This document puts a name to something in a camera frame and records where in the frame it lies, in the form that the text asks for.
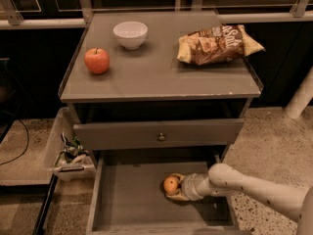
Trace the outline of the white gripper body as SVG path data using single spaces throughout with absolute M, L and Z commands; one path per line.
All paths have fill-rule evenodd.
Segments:
M 185 201 L 198 201 L 202 199 L 196 189 L 196 177 L 195 173 L 185 175 L 181 182 L 181 194 Z

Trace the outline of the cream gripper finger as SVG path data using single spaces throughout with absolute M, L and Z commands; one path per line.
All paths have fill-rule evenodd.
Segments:
M 185 175 L 181 173 L 172 173 L 172 176 L 176 178 L 176 181 L 178 184 L 181 184 L 183 180 L 185 179 Z
M 165 196 L 174 201 L 186 202 L 188 198 L 182 193 L 180 189 L 176 190 L 173 193 L 166 193 Z

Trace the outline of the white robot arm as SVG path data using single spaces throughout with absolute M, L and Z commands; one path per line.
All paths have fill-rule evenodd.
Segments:
M 223 163 L 178 175 L 184 204 L 229 193 L 235 220 L 252 235 L 313 235 L 312 72 L 284 108 L 253 108 Z

